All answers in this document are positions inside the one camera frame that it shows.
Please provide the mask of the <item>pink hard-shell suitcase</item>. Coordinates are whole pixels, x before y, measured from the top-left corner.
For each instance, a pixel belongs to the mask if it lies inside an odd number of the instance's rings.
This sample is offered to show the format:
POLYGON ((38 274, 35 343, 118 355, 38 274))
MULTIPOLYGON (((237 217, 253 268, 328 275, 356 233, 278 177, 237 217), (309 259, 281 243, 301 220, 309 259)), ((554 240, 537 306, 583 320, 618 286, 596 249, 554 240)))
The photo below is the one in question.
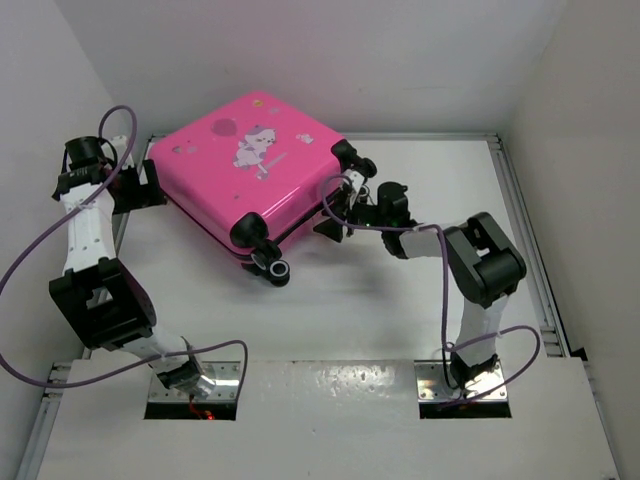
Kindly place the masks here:
POLYGON ((376 175, 346 138, 284 101, 247 93, 154 141, 163 193, 241 267, 276 287, 291 277, 283 251, 325 203, 344 211, 376 175))

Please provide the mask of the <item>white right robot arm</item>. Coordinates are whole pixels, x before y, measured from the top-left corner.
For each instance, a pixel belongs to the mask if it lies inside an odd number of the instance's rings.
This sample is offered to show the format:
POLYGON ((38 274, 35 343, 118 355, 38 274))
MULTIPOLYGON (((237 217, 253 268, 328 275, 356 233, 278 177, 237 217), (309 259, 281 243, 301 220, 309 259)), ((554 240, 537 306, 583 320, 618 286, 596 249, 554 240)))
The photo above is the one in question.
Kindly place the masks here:
POLYGON ((447 342, 448 302, 443 302, 441 344, 449 364, 445 378, 462 389, 498 361, 496 339, 501 334, 504 308, 527 267, 506 233, 487 212, 479 212, 461 224, 421 224, 409 211, 407 187, 385 182, 377 201, 344 183, 333 198, 322 199, 325 223, 342 236, 342 230, 377 231, 387 252, 401 260, 439 258, 443 261, 443 297, 453 280, 464 298, 459 334, 447 342))

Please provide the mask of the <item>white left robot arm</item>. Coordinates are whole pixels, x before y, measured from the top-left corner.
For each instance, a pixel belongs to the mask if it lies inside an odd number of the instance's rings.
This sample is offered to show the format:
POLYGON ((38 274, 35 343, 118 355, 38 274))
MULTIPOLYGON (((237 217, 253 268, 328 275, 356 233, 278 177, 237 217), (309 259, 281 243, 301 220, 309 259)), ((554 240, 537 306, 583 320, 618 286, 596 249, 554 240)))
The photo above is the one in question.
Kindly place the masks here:
POLYGON ((158 325, 149 295, 116 254, 114 215, 166 202, 154 162, 144 161, 142 172, 145 183, 133 167, 108 183, 105 165, 92 161, 59 176, 54 197, 73 217, 63 273, 49 293, 86 348, 132 354, 165 388, 204 399, 215 380, 184 337, 158 325))

